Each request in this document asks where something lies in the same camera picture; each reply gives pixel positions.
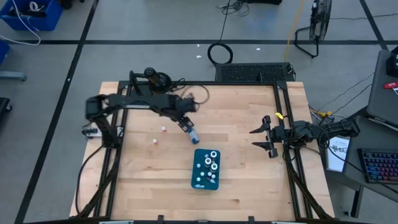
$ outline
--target yellow cable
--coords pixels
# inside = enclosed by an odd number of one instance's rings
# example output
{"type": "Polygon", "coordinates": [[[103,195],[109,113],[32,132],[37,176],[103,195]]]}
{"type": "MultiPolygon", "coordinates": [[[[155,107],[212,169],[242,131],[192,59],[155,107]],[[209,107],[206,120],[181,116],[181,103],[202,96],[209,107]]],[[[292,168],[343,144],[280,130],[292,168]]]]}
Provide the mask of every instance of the yellow cable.
{"type": "Polygon", "coordinates": [[[299,21],[301,12],[303,11],[304,0],[301,1],[300,9],[298,9],[296,16],[294,17],[293,28],[290,31],[289,39],[287,40],[287,46],[285,51],[285,62],[287,62],[287,57],[289,56],[290,40],[293,37],[294,30],[296,29],[297,21],[299,21]]]}

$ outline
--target yellow clamp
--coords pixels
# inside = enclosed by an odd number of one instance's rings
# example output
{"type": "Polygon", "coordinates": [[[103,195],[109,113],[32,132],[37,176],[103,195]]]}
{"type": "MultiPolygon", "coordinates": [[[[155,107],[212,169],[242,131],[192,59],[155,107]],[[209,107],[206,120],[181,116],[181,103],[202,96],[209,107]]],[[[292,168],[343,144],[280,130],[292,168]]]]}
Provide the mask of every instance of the yellow clamp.
{"type": "Polygon", "coordinates": [[[276,113],[276,116],[278,116],[279,119],[284,119],[284,117],[280,113],[276,113]]]}

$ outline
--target red object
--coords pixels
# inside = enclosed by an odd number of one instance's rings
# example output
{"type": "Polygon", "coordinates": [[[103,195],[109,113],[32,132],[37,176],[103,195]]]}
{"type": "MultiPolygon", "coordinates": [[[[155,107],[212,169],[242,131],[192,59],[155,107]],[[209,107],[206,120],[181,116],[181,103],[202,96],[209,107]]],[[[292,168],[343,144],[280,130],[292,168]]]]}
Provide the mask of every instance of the red object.
{"type": "Polygon", "coordinates": [[[387,83],[387,84],[384,85],[385,89],[392,89],[392,88],[395,88],[395,87],[398,87],[398,82],[387,83]]]}

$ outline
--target blue bin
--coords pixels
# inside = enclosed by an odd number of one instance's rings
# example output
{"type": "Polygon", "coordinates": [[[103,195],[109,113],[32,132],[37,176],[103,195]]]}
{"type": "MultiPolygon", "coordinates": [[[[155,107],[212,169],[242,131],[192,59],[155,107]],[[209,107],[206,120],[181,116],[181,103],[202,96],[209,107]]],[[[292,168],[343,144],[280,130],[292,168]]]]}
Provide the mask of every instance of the blue bin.
{"type": "MultiPolygon", "coordinates": [[[[29,7],[29,3],[32,0],[15,0],[17,4],[19,12],[23,11],[23,9],[27,9],[29,7]]],[[[34,0],[38,5],[46,5],[46,17],[31,17],[28,19],[28,16],[21,16],[21,19],[24,23],[29,26],[33,31],[34,28],[42,31],[42,30],[54,30],[57,25],[58,20],[62,14],[62,8],[57,0],[34,0]]],[[[14,30],[28,30],[22,22],[19,20],[17,16],[9,16],[9,12],[14,8],[14,3],[12,0],[7,0],[5,5],[2,7],[0,11],[0,19],[4,20],[11,28],[14,30]]]]}
{"type": "Polygon", "coordinates": [[[4,60],[4,58],[6,57],[9,49],[10,49],[10,46],[8,46],[8,44],[5,43],[4,41],[0,40],[0,65],[1,65],[2,61],[4,60]]]}

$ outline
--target desk fan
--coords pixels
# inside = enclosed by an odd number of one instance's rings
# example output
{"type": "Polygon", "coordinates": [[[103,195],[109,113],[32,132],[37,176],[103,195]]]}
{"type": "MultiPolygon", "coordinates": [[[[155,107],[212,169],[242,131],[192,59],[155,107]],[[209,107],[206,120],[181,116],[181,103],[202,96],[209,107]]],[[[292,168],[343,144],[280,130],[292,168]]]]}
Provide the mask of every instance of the desk fan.
{"type": "Polygon", "coordinates": [[[310,26],[296,30],[294,45],[311,56],[317,57],[319,54],[319,42],[323,41],[329,26],[331,12],[331,0],[314,0],[312,4],[312,13],[310,19],[310,26]],[[310,29],[310,40],[317,46],[317,54],[313,55],[302,47],[297,45],[297,34],[303,30],[310,29]]]}

